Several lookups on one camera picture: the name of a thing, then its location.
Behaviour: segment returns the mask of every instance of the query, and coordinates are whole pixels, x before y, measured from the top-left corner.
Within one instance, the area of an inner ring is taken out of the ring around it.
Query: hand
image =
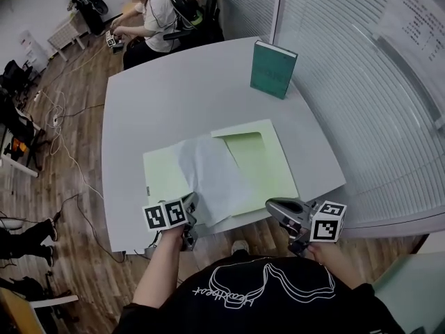
[[[178,239],[181,239],[183,233],[184,225],[180,225],[172,229],[164,230],[162,232],[162,239],[166,238],[168,240],[176,241]]]
[[[332,242],[311,242],[307,250],[314,256],[315,261],[325,266],[343,257],[340,248]]]
[[[111,22],[111,29],[114,30],[116,29],[118,26],[120,26],[122,23],[122,19],[120,17],[116,18],[113,20],[113,22]]]
[[[116,27],[115,29],[114,29],[114,31],[113,31],[113,35],[116,35],[117,37],[120,37],[120,36],[122,36],[124,34],[124,31],[123,31],[123,27],[122,26],[118,26],[118,27]]]

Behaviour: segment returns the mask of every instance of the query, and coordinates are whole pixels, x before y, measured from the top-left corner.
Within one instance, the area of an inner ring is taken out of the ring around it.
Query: black pants
[[[253,260],[258,260],[263,257],[270,257],[270,256],[263,256],[263,255],[249,255],[249,253],[246,250],[237,250],[234,252],[232,256],[225,257],[221,260],[218,260],[212,264],[212,266],[223,266],[226,264],[237,264],[239,262],[249,262]]]
[[[32,228],[21,234],[12,234],[8,239],[12,258],[19,258],[23,255],[34,255],[48,257],[51,251],[48,246],[40,245],[53,232],[53,225],[47,219],[35,224]]]
[[[147,46],[144,38],[136,37],[129,42],[127,51],[124,53],[124,70],[167,55],[168,53],[153,51]]]

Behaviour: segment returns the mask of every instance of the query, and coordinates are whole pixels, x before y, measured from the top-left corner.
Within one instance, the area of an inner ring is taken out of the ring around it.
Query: floor
[[[103,104],[108,78],[122,70],[122,55],[112,55],[110,49],[104,47],[103,38],[87,36],[83,41],[89,47],[85,51],[81,51],[78,45],[68,47],[68,63],[59,56],[55,57],[39,85],[39,89],[43,89],[58,103],[63,102],[63,97],[57,92],[65,93],[67,115],[88,106]],[[33,102],[31,97],[26,111],[42,126],[45,125],[45,114],[50,108],[51,102],[47,98],[40,97]],[[86,182],[99,192],[102,192],[103,111],[104,108],[100,106],[66,118],[62,133],[67,149],[85,174]],[[49,127],[45,129],[48,138],[54,137],[53,130]],[[83,185],[79,169],[68,157],[66,150],[60,148],[54,156],[50,156],[47,148],[40,155],[40,160],[44,170],[37,179],[15,170],[0,175],[0,210],[9,216],[41,221],[54,216],[65,199],[82,193],[79,206],[95,227],[100,244],[109,250],[103,202]],[[58,321],[60,332],[110,333],[118,321],[122,306],[130,302],[148,260],[137,255],[127,256],[127,260],[121,264],[113,260],[95,241],[95,233],[82,217],[75,199],[64,204],[58,231],[59,241],[56,243],[56,263],[51,269],[54,274],[51,283],[55,293],[70,289],[80,298],[78,303],[66,306],[80,321],[75,324]],[[199,239],[193,253],[181,254],[179,278],[184,280],[210,263],[228,256],[235,239],[246,239],[254,254],[290,255],[283,230],[274,220],[266,219]],[[340,241],[340,245],[363,278],[373,282],[397,257],[410,253],[419,240],[420,237],[349,239]],[[122,259],[120,253],[113,254],[113,257],[118,261]],[[14,260],[14,263],[16,267],[0,269],[2,278],[30,276],[45,283],[45,273],[49,267],[43,259],[24,256]]]

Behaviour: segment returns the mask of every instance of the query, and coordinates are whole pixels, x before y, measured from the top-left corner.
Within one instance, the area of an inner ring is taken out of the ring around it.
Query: light green folder
[[[173,147],[144,154],[148,205],[172,200],[191,193],[173,152]]]
[[[269,198],[297,198],[283,149],[270,120],[250,122],[211,133],[222,138],[250,181],[254,195],[232,216],[264,208]],[[178,165],[173,146],[144,154],[144,169],[149,205],[160,200],[177,199],[193,191]]]
[[[235,214],[264,208],[269,198],[297,198],[293,181],[280,140],[270,120],[250,122],[214,131],[221,137],[241,172],[250,180],[255,193]]]

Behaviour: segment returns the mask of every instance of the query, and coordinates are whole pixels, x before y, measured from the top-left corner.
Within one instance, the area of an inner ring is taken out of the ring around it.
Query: sneaker
[[[246,250],[249,253],[248,242],[246,240],[236,240],[232,245],[232,255],[238,250]]]
[[[56,224],[54,223],[53,219],[49,219],[51,221],[51,225],[53,226],[53,231],[51,232],[51,234],[49,234],[49,236],[51,237],[52,241],[57,241],[58,239],[58,233],[56,230]]]
[[[48,246],[49,249],[49,255],[45,258],[48,266],[52,267],[54,266],[54,248],[52,246]]]

